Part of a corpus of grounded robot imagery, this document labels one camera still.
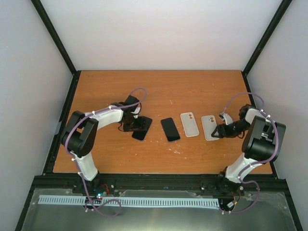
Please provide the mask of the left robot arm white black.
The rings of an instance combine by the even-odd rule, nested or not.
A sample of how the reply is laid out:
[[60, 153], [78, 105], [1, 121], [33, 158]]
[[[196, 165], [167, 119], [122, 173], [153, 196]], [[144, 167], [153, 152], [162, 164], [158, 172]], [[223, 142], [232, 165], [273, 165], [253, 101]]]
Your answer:
[[123, 132], [146, 134], [152, 119], [140, 116], [141, 108], [141, 101], [129, 95], [124, 102], [113, 103], [98, 111], [72, 113], [61, 134], [61, 144], [76, 162], [78, 173], [84, 178], [83, 188], [88, 193], [96, 193], [100, 188], [100, 181], [96, 179], [99, 171], [91, 154], [97, 131], [119, 123]]

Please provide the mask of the black smartphone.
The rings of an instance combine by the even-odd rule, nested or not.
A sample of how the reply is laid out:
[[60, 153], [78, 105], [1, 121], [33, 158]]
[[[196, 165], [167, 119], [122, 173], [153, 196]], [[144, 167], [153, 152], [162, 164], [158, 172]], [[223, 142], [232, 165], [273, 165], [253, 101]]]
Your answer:
[[180, 134], [177, 130], [173, 118], [169, 117], [162, 119], [161, 125], [168, 142], [174, 142], [180, 139]]

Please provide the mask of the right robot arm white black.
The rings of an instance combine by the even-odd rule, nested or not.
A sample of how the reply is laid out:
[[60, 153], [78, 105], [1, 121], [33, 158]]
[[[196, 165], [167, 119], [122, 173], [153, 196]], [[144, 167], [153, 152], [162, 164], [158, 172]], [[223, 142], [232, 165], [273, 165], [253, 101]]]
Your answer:
[[232, 121], [223, 113], [219, 116], [225, 122], [217, 125], [211, 132], [213, 138], [243, 139], [242, 154], [217, 176], [215, 189], [226, 195], [236, 192], [244, 178], [255, 168], [274, 162], [282, 146], [286, 125], [272, 122], [270, 116], [247, 104], [239, 110], [239, 120]]

